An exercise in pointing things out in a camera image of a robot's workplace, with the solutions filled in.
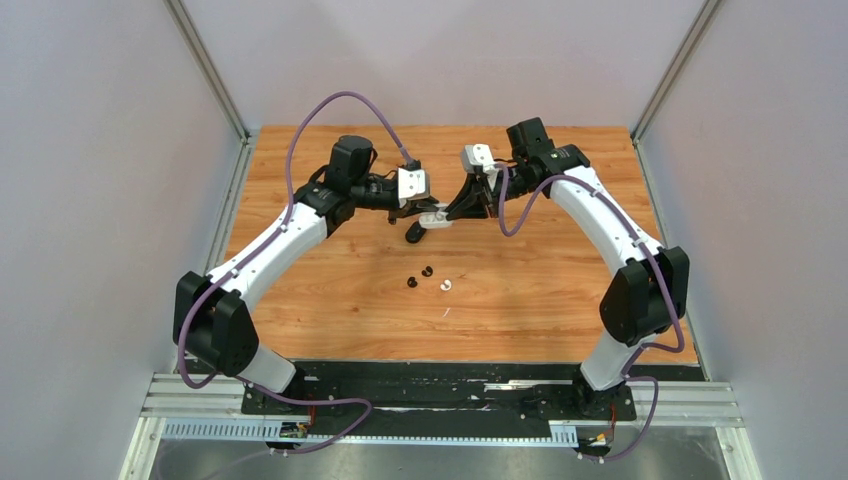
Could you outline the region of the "white earbud charging case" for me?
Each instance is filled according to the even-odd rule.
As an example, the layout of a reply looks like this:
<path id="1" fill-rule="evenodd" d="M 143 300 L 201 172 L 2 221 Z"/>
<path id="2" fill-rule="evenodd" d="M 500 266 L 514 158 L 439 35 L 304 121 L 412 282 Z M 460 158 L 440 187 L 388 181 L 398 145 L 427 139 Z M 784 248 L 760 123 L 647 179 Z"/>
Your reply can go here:
<path id="1" fill-rule="evenodd" d="M 417 223 L 425 230 L 436 230 L 449 228 L 454 221 L 448 219 L 448 212 L 445 209 L 439 209 L 420 214 Z"/>

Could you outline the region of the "black earbud charging case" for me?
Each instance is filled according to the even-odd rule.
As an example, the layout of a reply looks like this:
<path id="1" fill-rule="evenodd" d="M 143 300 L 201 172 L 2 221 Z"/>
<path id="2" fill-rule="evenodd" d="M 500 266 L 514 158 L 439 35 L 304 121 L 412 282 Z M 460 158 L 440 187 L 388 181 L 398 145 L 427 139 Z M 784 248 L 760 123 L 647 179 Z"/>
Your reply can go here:
<path id="1" fill-rule="evenodd" d="M 420 223 L 413 223 L 405 233 L 405 240 L 409 244 L 419 243 L 426 235 L 427 229 Z"/>

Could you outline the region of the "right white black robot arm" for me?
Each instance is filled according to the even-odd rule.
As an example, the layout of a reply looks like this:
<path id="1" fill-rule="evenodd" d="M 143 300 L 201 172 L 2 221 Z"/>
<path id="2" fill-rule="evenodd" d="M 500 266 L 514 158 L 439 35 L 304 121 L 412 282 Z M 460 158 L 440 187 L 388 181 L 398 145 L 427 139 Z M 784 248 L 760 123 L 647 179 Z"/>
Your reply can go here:
<path id="1" fill-rule="evenodd" d="M 457 196 L 444 210 L 448 221 L 495 218 L 507 236 L 517 234 L 529 212 L 506 225 L 506 203 L 522 196 L 534 205 L 545 197 L 562 208 L 598 250 L 612 279 L 599 314 L 603 332 L 580 365 L 571 403 L 584 417 L 596 417 L 611 403 L 610 390 L 628 377 L 635 360 L 659 348 L 657 337 L 674 330 L 685 347 L 680 325 L 686 312 L 690 259 L 681 247 L 666 247 L 642 229 L 603 186 L 588 157 L 574 144 L 558 146 L 538 117 L 506 130 L 507 161 L 497 160 L 484 144 L 461 153 L 467 173 Z"/>

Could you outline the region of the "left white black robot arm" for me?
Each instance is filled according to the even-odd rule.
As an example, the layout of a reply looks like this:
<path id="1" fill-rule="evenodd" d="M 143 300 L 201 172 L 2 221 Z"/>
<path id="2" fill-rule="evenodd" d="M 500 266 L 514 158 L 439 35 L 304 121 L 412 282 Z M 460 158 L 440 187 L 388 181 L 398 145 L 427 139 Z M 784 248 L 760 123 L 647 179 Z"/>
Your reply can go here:
<path id="1" fill-rule="evenodd" d="M 176 286 L 173 341 L 214 373 L 268 390 L 283 413 L 298 411 L 306 386 L 294 363 L 260 342 L 251 314 L 293 263 L 327 240 L 357 209 L 382 210 L 391 222 L 435 210 L 430 179 L 419 161 L 379 175 L 372 142 L 345 135 L 329 161 L 293 194 L 292 202 L 237 255 L 206 274 L 183 275 Z"/>

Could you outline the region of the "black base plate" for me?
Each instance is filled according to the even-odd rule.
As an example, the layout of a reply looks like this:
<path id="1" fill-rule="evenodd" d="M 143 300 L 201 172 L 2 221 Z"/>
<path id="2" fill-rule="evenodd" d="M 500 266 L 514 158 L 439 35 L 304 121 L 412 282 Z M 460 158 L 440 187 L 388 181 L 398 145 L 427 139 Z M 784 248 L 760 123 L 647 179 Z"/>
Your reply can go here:
<path id="1" fill-rule="evenodd" d="M 590 394 L 574 363 L 301 360 L 288 405 L 219 377 L 201 390 L 154 378 L 143 411 L 167 438 L 314 445 L 583 446 L 597 434 L 632 440 L 715 427 L 726 390 L 686 365 L 638 365 L 630 384 Z"/>

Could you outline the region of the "right aluminium frame post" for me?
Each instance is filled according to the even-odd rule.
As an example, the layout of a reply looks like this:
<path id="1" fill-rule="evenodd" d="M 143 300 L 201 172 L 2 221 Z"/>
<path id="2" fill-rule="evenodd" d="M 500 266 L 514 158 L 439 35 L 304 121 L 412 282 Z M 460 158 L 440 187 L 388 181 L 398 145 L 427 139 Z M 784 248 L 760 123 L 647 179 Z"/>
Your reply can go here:
<path id="1" fill-rule="evenodd" d="M 645 137 L 667 96 L 671 93 L 678 77 L 683 73 L 691 56 L 698 48 L 701 39 L 708 31 L 723 4 L 723 0 L 705 0 L 701 2 L 700 9 L 694 20 L 688 27 L 635 126 L 630 131 L 630 138 L 634 146 L 639 145 Z"/>

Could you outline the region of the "aluminium frame post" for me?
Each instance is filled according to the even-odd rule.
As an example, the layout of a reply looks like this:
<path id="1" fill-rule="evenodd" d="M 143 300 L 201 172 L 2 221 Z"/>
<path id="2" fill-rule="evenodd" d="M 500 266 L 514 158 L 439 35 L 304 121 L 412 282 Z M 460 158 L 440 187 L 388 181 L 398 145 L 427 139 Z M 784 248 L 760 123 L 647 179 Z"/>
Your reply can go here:
<path id="1" fill-rule="evenodd" d="M 645 137 L 667 96 L 671 93 L 678 77 L 683 73 L 691 56 L 698 48 L 701 39 L 708 31 L 723 4 L 723 0 L 705 0 L 701 2 L 700 9 L 694 20 L 688 27 L 635 126 L 630 131 L 630 138 L 634 146 L 639 145 Z"/>
<path id="2" fill-rule="evenodd" d="M 195 64 L 198 66 L 215 97 L 225 119 L 240 139 L 240 142 L 247 143 L 251 138 L 250 129 L 240 114 L 185 2 L 181 0 L 164 0 L 163 3 L 169 11 Z"/>

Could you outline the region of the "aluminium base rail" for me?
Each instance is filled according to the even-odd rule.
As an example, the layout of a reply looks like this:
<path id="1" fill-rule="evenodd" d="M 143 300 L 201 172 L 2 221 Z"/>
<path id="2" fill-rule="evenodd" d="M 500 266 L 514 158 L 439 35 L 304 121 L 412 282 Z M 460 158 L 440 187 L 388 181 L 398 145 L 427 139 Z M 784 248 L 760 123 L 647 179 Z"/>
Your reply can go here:
<path id="1" fill-rule="evenodd" d="M 482 378 L 412 377 L 391 381 L 310 376 L 305 387 L 307 397 L 315 400 L 366 397 L 376 414 L 497 413 L 510 420 L 540 419 L 585 425 L 641 424 L 645 420 L 656 426 L 741 427 L 744 424 L 732 388 L 714 382 L 662 381 L 653 385 L 649 381 L 633 381 L 593 407 L 578 406 L 569 380 L 510 379 L 492 383 Z M 176 374 L 154 376 L 141 414 L 289 421 L 308 417 L 306 407 L 271 399 L 237 380 L 218 379 L 193 390 Z"/>

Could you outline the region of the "left aluminium frame post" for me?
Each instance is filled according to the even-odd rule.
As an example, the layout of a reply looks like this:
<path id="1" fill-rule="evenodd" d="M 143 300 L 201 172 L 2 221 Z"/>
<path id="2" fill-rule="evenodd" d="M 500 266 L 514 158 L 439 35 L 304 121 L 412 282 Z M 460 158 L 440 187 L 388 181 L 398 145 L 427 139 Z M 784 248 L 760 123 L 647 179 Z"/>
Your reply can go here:
<path id="1" fill-rule="evenodd" d="M 251 138 L 250 129 L 240 114 L 185 2 L 181 0 L 164 0 L 163 3 L 169 11 L 195 64 L 198 66 L 215 97 L 225 119 L 240 139 L 240 142 L 247 143 Z"/>

